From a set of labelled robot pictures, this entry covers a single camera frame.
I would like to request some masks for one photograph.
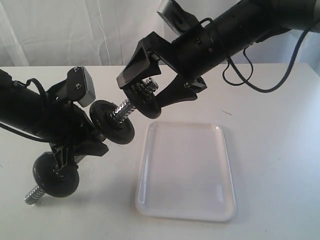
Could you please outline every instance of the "white backdrop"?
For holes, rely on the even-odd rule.
[[[0,66],[125,65],[155,31],[176,36],[157,14],[161,0],[0,0]],[[198,19],[216,18],[237,0],[178,0]],[[287,63],[299,31],[248,50],[254,63]],[[310,33],[298,61],[320,73],[320,36]],[[235,62],[245,63],[241,54]]]

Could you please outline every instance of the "translucent tray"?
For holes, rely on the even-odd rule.
[[[236,204],[223,130],[154,122],[142,154],[135,205],[154,217],[225,222]]]

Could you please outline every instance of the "black wire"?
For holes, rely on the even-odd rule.
[[[41,85],[41,83],[35,78],[29,79],[28,81],[26,81],[26,84],[24,86],[28,87],[28,86],[30,86],[31,83],[34,83],[34,85],[36,86],[36,88],[39,91],[39,94],[41,96],[42,111],[45,114],[47,108],[49,107],[49,102],[48,102],[46,91],[45,91],[44,87]],[[5,124],[3,124],[1,122],[0,122],[0,128],[5,129],[5,130],[7,130],[7,131],[9,131],[9,132],[11,132],[13,134],[17,134],[17,135],[19,135],[21,137],[24,137],[26,139],[36,141],[36,142],[40,142],[40,143],[50,143],[51,142],[49,140],[45,140],[45,139],[42,139],[42,138],[39,138],[39,137],[34,137],[34,136],[31,136],[31,135],[28,135],[28,134],[26,134],[24,132],[21,132],[19,130],[14,129],[14,128],[10,127],[10,126],[7,126],[7,125],[5,125]]]
[[[232,68],[234,69],[234,71],[236,72],[236,74],[239,76],[239,78],[245,83],[247,84],[249,87],[251,87],[252,89],[260,92],[260,93],[272,93],[274,91],[276,91],[278,88],[280,88],[285,82],[286,80],[288,79],[293,67],[294,67],[294,64],[295,64],[295,61],[297,59],[297,55],[298,55],[298,52],[299,52],[299,49],[302,45],[302,42],[304,41],[304,39],[306,38],[307,34],[312,30],[312,28],[314,28],[318,23],[320,23],[320,18],[315,20],[314,22],[312,22],[312,24],[310,24],[306,30],[303,31],[303,33],[301,34],[295,48],[294,48],[294,51],[293,51],[293,54],[292,54],[292,57],[291,57],[291,60],[290,60],[290,63],[289,63],[289,66],[283,76],[283,78],[281,79],[281,81],[274,87],[270,88],[270,89],[261,89],[255,85],[253,85],[252,83],[250,83],[242,74],[241,72],[239,71],[239,69],[236,67],[235,63],[232,61],[231,57],[229,56],[228,52],[225,52],[225,54],[227,55],[227,58],[228,60],[230,61],[230,64],[232,66]]]
[[[21,136],[21,137],[24,137],[24,138],[26,138],[26,139],[30,139],[30,140],[33,140],[33,141],[36,141],[36,142],[40,142],[40,143],[50,143],[50,141],[48,141],[48,140],[45,140],[45,139],[42,139],[42,138],[38,138],[38,137],[34,137],[34,136],[31,136],[31,135],[25,134],[25,133],[23,133],[23,132],[21,132],[21,131],[18,131],[18,130],[16,130],[16,129],[12,128],[12,127],[9,127],[9,126],[7,126],[7,125],[4,125],[4,124],[2,124],[1,122],[0,122],[0,128],[3,128],[3,129],[5,129],[5,130],[7,130],[7,131],[9,131],[9,132],[11,132],[11,133],[13,133],[13,134],[17,134],[17,135],[19,135],[19,136]]]
[[[247,47],[243,50],[243,55],[244,55],[244,57],[247,59],[247,61],[249,62],[250,66],[251,66],[251,74],[250,74],[250,76],[246,79],[247,81],[249,81],[249,80],[251,79],[252,75],[254,74],[254,65],[252,64],[252,62],[250,61],[250,59],[248,58],[247,53],[246,53],[246,50],[247,50],[249,47],[250,47],[250,46],[247,46]],[[234,87],[238,87],[238,86],[241,86],[241,85],[245,84],[244,81],[241,82],[241,83],[233,83],[233,82],[230,82],[230,81],[227,80],[227,78],[226,78],[226,71],[227,71],[227,70],[229,69],[229,67],[230,67],[230,62],[229,62],[229,60],[227,60],[227,63],[228,63],[228,65],[226,66],[226,69],[225,69],[225,70],[223,71],[223,73],[222,73],[223,80],[224,80],[227,84],[229,84],[229,85],[231,85],[231,86],[234,86]]]

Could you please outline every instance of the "caster wheel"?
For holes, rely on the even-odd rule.
[[[95,127],[110,141],[125,145],[135,137],[135,129],[127,118],[123,123],[117,124],[111,118],[112,112],[117,108],[114,103],[98,100],[90,107],[90,117]]]
[[[45,193],[65,198],[73,194],[79,185],[77,165],[67,165],[58,173],[57,162],[52,152],[45,152],[33,164],[33,177]]]

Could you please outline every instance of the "white table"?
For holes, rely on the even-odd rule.
[[[240,65],[243,71],[249,66]],[[272,87],[286,64],[257,64],[253,82]],[[14,79],[39,79],[45,89],[66,78],[71,67],[3,67]],[[35,185],[32,166],[49,150],[0,130],[0,239],[121,240],[312,240],[320,236],[320,78],[297,64],[282,88],[262,94],[231,87],[224,65],[203,78],[208,89],[194,102],[164,108],[157,121],[216,123],[225,131],[237,202],[227,223],[146,217],[136,210],[135,190],[145,130],[152,120],[134,112],[135,139],[126,146],[107,141],[109,153],[86,157],[80,185],[64,199],[43,197],[24,203]],[[124,100],[116,77],[122,66],[88,67],[97,99]],[[175,74],[167,67],[155,79],[167,86]],[[237,81],[233,72],[231,81]]]

